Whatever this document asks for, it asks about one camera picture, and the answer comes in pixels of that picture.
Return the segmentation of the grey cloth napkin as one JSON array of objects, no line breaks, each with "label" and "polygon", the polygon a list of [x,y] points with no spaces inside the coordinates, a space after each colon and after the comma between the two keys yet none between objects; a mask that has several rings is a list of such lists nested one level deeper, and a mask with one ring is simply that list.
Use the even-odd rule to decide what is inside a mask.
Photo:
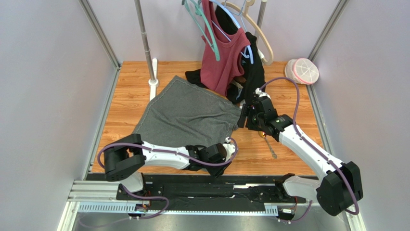
[{"label": "grey cloth napkin", "polygon": [[240,114],[229,100],[175,76],[148,103],[133,132],[154,145],[208,147],[231,136]]}]

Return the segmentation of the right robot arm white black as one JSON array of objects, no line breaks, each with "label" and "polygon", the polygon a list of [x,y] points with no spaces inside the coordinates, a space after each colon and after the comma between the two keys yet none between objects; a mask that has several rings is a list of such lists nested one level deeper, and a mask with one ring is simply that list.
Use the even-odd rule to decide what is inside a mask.
[{"label": "right robot arm white black", "polygon": [[344,163],[316,144],[286,114],[278,115],[269,96],[255,96],[250,105],[243,104],[238,126],[262,132],[289,148],[315,173],[317,179],[287,174],[279,188],[289,196],[319,203],[331,216],[357,206],[364,194],[360,168]]}]

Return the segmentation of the iridescent gold spoon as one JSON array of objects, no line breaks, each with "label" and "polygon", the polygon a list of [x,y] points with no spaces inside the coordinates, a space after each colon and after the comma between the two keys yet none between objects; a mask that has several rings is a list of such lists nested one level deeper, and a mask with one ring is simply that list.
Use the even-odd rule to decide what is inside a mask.
[{"label": "iridescent gold spoon", "polygon": [[269,143],[269,141],[268,141],[268,139],[267,139],[266,133],[263,132],[263,131],[259,131],[258,134],[259,134],[259,136],[262,137],[262,138],[264,139],[264,141],[266,142],[266,144],[267,144],[267,146],[268,146],[268,148],[269,148],[269,151],[270,151],[272,157],[273,157],[274,159],[277,159],[278,157],[277,157],[276,153],[274,152],[272,146],[270,145],[270,143]]}]

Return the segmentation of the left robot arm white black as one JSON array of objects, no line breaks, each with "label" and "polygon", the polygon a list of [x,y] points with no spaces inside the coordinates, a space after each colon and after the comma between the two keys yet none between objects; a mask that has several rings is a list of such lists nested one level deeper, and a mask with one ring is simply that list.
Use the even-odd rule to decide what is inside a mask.
[{"label": "left robot arm white black", "polygon": [[140,134],[131,134],[103,147],[97,159],[104,169],[106,181],[119,182],[129,192],[138,193],[145,189],[145,179],[139,171],[142,167],[204,170],[217,178],[231,164],[237,152],[237,143],[230,137],[227,137],[224,143],[208,147],[166,147],[143,141]]}]

